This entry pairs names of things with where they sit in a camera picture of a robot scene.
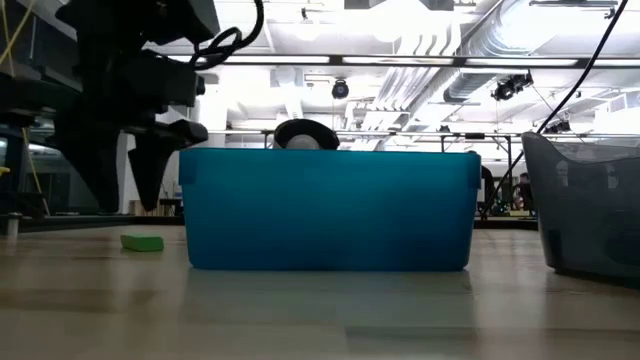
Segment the white desk lamp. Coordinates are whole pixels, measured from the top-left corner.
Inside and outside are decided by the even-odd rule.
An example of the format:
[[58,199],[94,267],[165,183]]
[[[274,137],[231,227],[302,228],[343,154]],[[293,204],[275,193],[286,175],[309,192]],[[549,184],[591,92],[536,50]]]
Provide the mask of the white desk lamp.
[[291,119],[274,131],[273,147],[279,149],[337,150],[340,140],[329,127],[309,119]]

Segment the black table frame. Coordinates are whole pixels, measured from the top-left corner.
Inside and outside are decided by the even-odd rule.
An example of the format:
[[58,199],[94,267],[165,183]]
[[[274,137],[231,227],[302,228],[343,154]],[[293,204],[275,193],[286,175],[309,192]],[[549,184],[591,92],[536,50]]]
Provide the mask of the black table frame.
[[[184,218],[176,216],[52,216],[41,219],[23,218],[19,222],[19,231],[30,233],[133,225],[183,226],[184,224]],[[513,217],[476,218],[474,228],[537,231],[538,223],[536,220]]]

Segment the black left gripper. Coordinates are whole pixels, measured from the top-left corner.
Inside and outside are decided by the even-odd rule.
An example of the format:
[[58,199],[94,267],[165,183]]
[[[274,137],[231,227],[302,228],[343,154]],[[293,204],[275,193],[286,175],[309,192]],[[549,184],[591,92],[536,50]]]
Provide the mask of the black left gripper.
[[[127,54],[114,48],[81,49],[74,74],[81,80],[82,91],[54,117],[54,142],[99,208],[116,213],[119,131],[109,126],[146,126],[171,105],[193,106],[196,97],[205,93],[205,80],[189,63],[150,50]],[[171,155],[206,141],[208,130],[181,119],[156,122],[134,137],[128,158],[141,204],[152,211]]]

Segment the person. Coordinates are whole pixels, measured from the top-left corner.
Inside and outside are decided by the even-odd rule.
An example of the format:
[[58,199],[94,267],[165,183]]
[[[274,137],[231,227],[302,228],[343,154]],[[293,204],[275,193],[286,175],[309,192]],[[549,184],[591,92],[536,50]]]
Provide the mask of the person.
[[519,182],[516,186],[517,192],[522,199],[523,209],[527,210],[530,215],[535,211],[534,200],[531,191],[530,177],[527,172],[523,172],[519,175]]

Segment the grey translucent plastic bin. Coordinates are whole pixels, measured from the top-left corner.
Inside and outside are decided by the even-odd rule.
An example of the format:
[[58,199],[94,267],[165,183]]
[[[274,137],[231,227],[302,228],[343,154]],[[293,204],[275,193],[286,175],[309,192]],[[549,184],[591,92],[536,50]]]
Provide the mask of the grey translucent plastic bin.
[[640,147],[522,135],[546,264],[640,281]]

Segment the green eraser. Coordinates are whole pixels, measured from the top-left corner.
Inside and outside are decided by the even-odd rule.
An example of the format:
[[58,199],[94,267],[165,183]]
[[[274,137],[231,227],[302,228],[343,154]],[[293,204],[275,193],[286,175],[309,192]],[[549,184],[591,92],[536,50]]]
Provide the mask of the green eraser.
[[157,235],[123,234],[120,236],[123,249],[135,252],[159,252],[164,250],[164,239]]

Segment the blue plastic bin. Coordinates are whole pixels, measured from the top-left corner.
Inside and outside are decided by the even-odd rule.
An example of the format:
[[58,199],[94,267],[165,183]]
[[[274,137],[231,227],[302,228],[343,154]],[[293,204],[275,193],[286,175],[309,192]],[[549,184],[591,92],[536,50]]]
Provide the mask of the blue plastic bin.
[[192,148],[179,160],[199,269],[459,271],[481,166],[471,153]]

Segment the black overhead frame rail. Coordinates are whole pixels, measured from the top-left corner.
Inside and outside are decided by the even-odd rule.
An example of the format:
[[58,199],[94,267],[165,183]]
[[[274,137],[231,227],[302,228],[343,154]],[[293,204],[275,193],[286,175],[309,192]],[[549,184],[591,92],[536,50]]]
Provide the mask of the black overhead frame rail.
[[453,67],[499,69],[583,69],[588,57],[461,57],[461,56],[383,56],[383,55],[232,55],[226,65],[236,66],[366,66],[366,67]]

